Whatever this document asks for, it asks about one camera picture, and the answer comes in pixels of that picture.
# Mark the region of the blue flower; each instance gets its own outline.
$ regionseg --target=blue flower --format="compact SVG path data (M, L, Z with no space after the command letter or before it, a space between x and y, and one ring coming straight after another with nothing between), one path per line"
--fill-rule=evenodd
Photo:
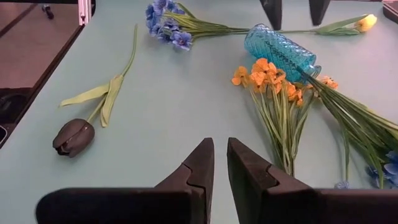
M149 29L150 35L156 37L156 35L159 33L160 28L162 28L160 24L155 24L154 26L152 26L152 28Z
M184 10L179 9L179 8L177 8L177 7L176 7L175 9L172 10L172 13L181 14L181 15L184 15L184 14L185 14Z
M184 50L190 50L192 45L192 35L187 32L174 31L170 37L173 40L173 44Z
M157 34L157 38L158 38L161 42L163 42L163 43L169 44L169 43L172 42L172 39L171 39L170 34L165 33L165 32L163 31L163 29L161 29L161 30L159 31L159 33Z
M178 26L178 22L172 18L166 19L166 21L164 22L164 28L171 30L171 31L180 30L180 27Z
M173 9L177 8L177 4L173 1L168 0L167 1L167 10L169 10L170 12L173 11Z
M348 181L341 181L335 184L336 189L349 189Z
M153 5L148 5L147 10L145 10L145 15L147 16L147 20L152 20L154 16L154 6Z
M149 28L149 32L154 28L156 24L159 24L160 16L157 16L155 13L152 14L150 19L147 19L147 27Z
M373 184L373 186L380 188L379 172L373 167L368 167L366 169L366 172L372 178L371 183ZM394 176L383 171L383 181L388 180L390 182L392 178L394 178Z
M391 163L385 164L384 169L390 175L398 175L398 154L390 151L386 156L391 160Z
M154 11L157 15L162 15L167 8L168 0L155 0L154 1Z

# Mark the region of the glass vase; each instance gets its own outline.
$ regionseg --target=glass vase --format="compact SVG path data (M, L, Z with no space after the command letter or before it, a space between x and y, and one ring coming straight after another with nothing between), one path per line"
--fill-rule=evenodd
M249 31L244 48L256 58L266 58L283 69L290 82L304 83L307 75L315 78L322 69L314 65L317 59L314 53L264 24L258 24Z

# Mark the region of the floor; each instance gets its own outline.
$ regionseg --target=floor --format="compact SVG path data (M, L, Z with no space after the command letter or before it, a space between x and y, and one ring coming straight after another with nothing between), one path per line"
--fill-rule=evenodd
M31 6L0 3L0 30ZM78 25L78 7L53 4L49 20L36 5L0 37L0 88L33 87Z

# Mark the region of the orange flower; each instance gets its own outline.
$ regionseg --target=orange flower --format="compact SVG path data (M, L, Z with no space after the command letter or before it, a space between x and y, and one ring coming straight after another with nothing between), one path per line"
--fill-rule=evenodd
M254 82L256 85L262 85L264 84L264 79L266 78L266 74L264 72L253 72L250 75L250 79Z
M264 71L268 71L269 69L268 60L265 58L260 58L256 61L256 64L258 64Z
M330 77L323 77L321 82L334 90L338 87L338 83L333 81Z
M297 106L298 107L303 106L303 104L304 104L303 98L300 98L300 99L297 100Z
M255 93L264 93L266 91L265 78L266 74L264 72L254 72L250 75L250 79L254 83L253 90Z
M275 65L274 65L274 63L269 63L268 64L268 66L269 66L269 72L272 72L272 73L277 73L278 71L277 71L277 69L276 69L276 67L275 67Z
M254 85L253 90L255 93L265 93L266 92L266 85L261 84L261 85Z
M275 84L275 93L278 94L281 91L281 89L282 89L282 83L281 82L276 83Z
M268 61L265 58L260 58L259 60L257 60L251 69L251 73L254 72L265 72L268 71L269 67L268 67Z
M296 93L296 86L294 86L290 82L287 82L286 89L287 89L287 97L289 98L289 101L294 100L295 93Z
M248 83L248 70L243 66L239 66L234 73L234 77L232 78L232 84L236 86L243 84L243 87L246 88L248 86Z

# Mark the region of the orange flower bouquet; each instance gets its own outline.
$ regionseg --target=orange flower bouquet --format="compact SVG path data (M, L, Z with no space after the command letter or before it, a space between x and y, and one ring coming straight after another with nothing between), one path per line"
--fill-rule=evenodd
M294 176L294 159L300 136L308 115L308 109L318 95L311 85L287 81L283 70L260 58L253 64L251 73L239 66L232 83L242 85L253 99L259 117L267 129L274 150L277 165ZM336 88L330 78L322 83Z

